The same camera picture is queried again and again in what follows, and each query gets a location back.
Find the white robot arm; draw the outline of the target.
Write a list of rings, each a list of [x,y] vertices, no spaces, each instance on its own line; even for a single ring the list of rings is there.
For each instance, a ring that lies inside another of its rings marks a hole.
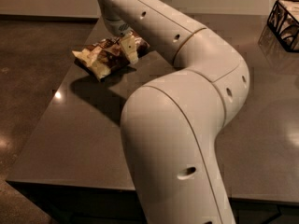
[[[121,113],[125,159],[148,224],[235,224],[215,139],[245,103],[243,57],[159,0],[98,0],[107,28],[137,32],[175,72],[141,86]]]

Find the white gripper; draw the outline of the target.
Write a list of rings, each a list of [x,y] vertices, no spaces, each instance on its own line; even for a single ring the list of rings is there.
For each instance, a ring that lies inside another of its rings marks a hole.
[[[121,49],[131,64],[138,62],[135,37],[129,35],[132,28],[120,16],[120,9],[111,3],[98,2],[106,28],[116,36],[123,36],[120,41]]]

